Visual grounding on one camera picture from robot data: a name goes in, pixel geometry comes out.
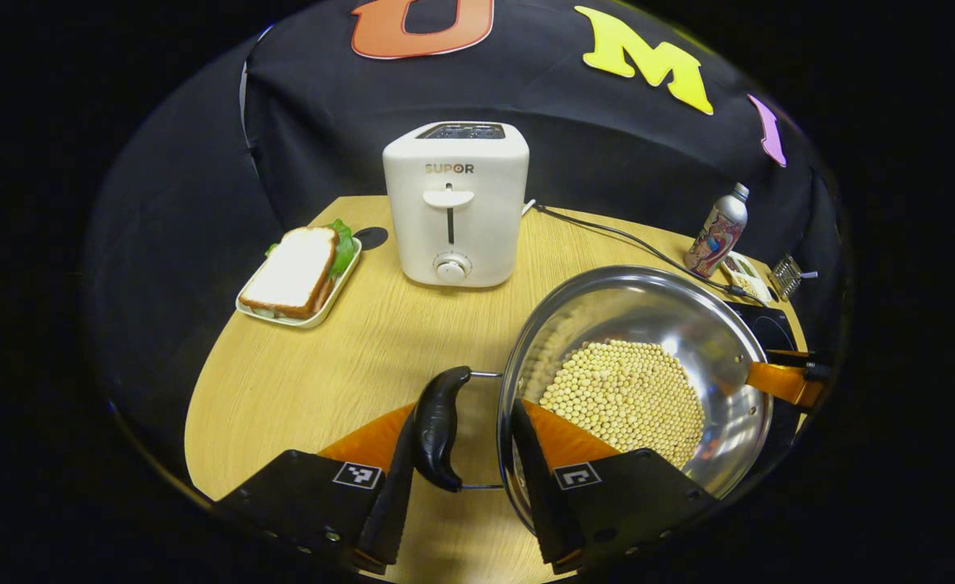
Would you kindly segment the white toaster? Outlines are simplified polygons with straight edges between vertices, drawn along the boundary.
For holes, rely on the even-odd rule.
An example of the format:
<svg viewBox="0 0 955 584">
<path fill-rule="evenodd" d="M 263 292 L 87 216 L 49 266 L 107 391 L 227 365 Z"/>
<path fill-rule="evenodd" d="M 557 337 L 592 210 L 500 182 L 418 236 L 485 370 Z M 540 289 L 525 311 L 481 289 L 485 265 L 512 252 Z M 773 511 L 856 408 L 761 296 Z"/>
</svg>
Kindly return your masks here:
<svg viewBox="0 0 955 584">
<path fill-rule="evenodd" d="M 431 122 L 383 150 L 400 268 L 418 284 L 487 288 L 517 264 L 529 145 L 505 122 Z"/>
</svg>

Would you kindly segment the silver printed bottle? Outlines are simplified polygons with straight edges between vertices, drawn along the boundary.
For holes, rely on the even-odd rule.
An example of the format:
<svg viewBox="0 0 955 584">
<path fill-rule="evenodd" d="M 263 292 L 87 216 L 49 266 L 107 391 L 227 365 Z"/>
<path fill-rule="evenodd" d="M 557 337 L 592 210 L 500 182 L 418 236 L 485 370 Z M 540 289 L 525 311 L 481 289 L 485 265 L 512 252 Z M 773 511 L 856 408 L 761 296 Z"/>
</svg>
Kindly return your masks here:
<svg viewBox="0 0 955 584">
<path fill-rule="evenodd" d="M 706 280 L 715 273 L 747 228 L 749 192 L 737 182 L 730 193 L 715 200 L 700 232 L 684 255 L 685 269 Z"/>
</svg>

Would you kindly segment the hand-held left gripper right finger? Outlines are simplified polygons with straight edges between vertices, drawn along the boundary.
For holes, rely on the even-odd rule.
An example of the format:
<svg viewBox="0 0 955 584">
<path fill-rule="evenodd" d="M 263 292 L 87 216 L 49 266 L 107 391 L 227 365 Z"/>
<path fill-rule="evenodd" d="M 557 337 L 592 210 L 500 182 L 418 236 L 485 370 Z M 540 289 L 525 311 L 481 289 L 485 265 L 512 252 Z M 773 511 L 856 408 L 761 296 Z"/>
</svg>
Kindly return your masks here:
<svg viewBox="0 0 955 584">
<path fill-rule="evenodd" d="M 647 555 L 716 508 L 715 496 L 653 450 L 592 451 L 585 429 L 523 400 L 510 423 L 533 532 L 556 573 Z"/>
</svg>

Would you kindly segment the stainless steel pot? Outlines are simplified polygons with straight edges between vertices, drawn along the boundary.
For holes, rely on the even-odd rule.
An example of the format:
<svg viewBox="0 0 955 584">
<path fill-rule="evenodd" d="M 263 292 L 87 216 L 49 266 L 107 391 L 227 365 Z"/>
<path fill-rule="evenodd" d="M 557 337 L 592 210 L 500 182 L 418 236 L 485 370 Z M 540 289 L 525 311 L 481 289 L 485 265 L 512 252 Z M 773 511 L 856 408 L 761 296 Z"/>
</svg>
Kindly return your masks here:
<svg viewBox="0 0 955 584">
<path fill-rule="evenodd" d="M 550 292 L 520 328 L 500 382 L 496 446 L 501 487 L 532 528 L 525 480 L 511 434 L 517 400 L 534 399 L 566 354 L 585 341 L 662 345 L 685 366 L 706 413 L 695 457 L 681 470 L 717 505 L 749 473 L 770 429 L 773 399 L 747 385 L 749 363 L 766 354 L 752 331 L 722 300 L 685 278 L 636 267 L 596 268 Z"/>
</svg>

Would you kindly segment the white divided seasoning dish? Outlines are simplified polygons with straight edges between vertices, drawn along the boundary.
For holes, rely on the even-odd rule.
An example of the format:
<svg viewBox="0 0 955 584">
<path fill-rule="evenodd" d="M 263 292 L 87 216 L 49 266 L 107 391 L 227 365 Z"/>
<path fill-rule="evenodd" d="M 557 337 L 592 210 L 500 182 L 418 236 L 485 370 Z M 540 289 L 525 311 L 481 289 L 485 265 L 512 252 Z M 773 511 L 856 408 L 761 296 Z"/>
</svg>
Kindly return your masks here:
<svg viewBox="0 0 955 584">
<path fill-rule="evenodd" d="M 741 288 L 749 296 L 755 297 L 761 303 L 774 302 L 767 282 L 760 277 L 759 271 L 747 256 L 731 251 L 723 259 L 721 270 L 731 285 Z"/>
</svg>

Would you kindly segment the white rectangular plate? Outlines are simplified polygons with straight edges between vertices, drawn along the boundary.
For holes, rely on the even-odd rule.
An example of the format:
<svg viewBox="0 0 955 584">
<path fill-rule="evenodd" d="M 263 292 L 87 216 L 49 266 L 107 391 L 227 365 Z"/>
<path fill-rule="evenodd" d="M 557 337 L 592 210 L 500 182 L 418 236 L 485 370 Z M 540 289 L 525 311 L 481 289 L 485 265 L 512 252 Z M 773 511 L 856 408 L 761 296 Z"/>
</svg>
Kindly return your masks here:
<svg viewBox="0 0 955 584">
<path fill-rule="evenodd" d="M 354 255 L 350 264 L 345 267 L 345 271 L 338 277 L 334 278 L 332 285 L 330 286 L 330 292 L 326 295 L 324 303 L 319 310 L 315 312 L 314 315 L 311 315 L 311 318 L 306 320 L 289 318 L 281 313 L 275 313 L 274 311 L 262 310 L 260 313 L 252 307 L 247 306 L 247 304 L 241 303 L 240 299 L 237 297 L 234 300 L 234 306 L 239 313 L 242 313 L 252 318 L 256 318 L 262 321 L 269 323 L 277 323 L 290 328 L 300 328 L 300 329 L 313 329 L 318 328 L 327 318 L 328 313 L 332 310 L 334 303 L 337 302 L 338 296 L 343 292 L 347 281 L 350 280 L 352 274 L 355 271 L 356 266 L 358 266 L 360 260 L 362 259 L 362 240 L 359 237 L 352 237 Z"/>
</svg>

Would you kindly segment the black backdrop cloth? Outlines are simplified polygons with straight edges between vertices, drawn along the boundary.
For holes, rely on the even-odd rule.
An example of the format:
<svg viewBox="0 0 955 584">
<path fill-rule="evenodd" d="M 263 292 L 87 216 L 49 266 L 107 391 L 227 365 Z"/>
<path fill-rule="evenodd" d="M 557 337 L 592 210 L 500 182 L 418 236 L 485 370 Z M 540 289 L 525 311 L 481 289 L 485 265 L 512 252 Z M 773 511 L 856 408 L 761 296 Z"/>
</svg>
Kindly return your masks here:
<svg viewBox="0 0 955 584">
<path fill-rule="evenodd" d="M 315 0 L 189 78 L 104 181 L 84 315 L 114 405 L 170 473 L 195 381 L 263 249 L 336 197 L 383 195 L 381 152 L 423 123 L 508 122 L 542 204 L 696 235 L 749 188 L 737 251 L 819 271 L 794 297 L 808 347 L 847 332 L 837 182 L 760 83 L 636 0 L 494 0 L 484 40 L 373 59 L 367 4 Z"/>
</svg>

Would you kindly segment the pile of soybeans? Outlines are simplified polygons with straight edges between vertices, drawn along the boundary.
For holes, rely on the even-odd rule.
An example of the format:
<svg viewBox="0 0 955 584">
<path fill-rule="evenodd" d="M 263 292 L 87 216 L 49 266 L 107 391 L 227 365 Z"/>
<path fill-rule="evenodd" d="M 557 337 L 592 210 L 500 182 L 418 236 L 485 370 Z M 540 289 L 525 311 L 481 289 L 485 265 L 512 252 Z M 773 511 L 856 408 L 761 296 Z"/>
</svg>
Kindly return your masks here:
<svg viewBox="0 0 955 584">
<path fill-rule="evenodd" d="M 706 413 L 681 362 L 644 341 L 585 341 L 553 371 L 525 407 L 548 462 L 567 465 L 584 455 L 636 449 L 683 469 L 695 457 Z"/>
</svg>

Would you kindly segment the sandwich with lettuce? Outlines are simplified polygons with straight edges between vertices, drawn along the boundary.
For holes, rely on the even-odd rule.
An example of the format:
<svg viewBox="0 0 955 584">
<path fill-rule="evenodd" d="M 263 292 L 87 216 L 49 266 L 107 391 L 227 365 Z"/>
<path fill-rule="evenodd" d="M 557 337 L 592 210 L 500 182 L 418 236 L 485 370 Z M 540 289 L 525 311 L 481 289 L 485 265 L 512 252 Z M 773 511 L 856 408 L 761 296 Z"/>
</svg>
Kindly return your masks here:
<svg viewBox="0 0 955 584">
<path fill-rule="evenodd" d="M 353 232 L 340 219 L 320 226 L 289 230 L 266 251 L 266 259 L 241 289 L 238 298 L 259 313 L 274 311 L 311 318 L 354 255 Z"/>
</svg>

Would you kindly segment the black induction cooktop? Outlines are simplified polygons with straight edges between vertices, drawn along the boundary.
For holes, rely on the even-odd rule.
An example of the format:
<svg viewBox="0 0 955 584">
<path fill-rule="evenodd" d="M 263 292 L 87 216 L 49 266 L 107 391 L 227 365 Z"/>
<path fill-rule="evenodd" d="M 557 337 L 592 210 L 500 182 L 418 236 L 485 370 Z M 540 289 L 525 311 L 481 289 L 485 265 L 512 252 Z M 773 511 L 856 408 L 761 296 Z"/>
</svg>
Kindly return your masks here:
<svg viewBox="0 0 955 584">
<path fill-rule="evenodd" d="M 797 348 L 784 311 L 769 309 L 759 304 L 726 302 L 726 305 L 748 326 L 764 350 L 794 351 Z M 770 429 L 762 451 L 752 467 L 753 474 L 773 466 L 784 457 L 799 429 L 799 418 L 800 411 L 795 406 L 778 398 L 773 400 Z"/>
</svg>

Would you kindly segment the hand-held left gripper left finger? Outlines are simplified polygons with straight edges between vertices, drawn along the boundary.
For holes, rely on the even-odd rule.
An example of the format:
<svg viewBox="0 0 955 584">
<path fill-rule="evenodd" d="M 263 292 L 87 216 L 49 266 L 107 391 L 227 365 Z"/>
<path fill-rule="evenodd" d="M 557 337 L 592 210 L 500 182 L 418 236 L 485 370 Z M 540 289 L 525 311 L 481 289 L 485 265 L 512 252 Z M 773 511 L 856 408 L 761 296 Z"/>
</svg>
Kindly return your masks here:
<svg viewBox="0 0 955 584">
<path fill-rule="evenodd" d="M 222 517 L 351 572 L 397 562 L 413 479 L 413 403 L 318 453 L 288 449 L 217 500 Z"/>
</svg>

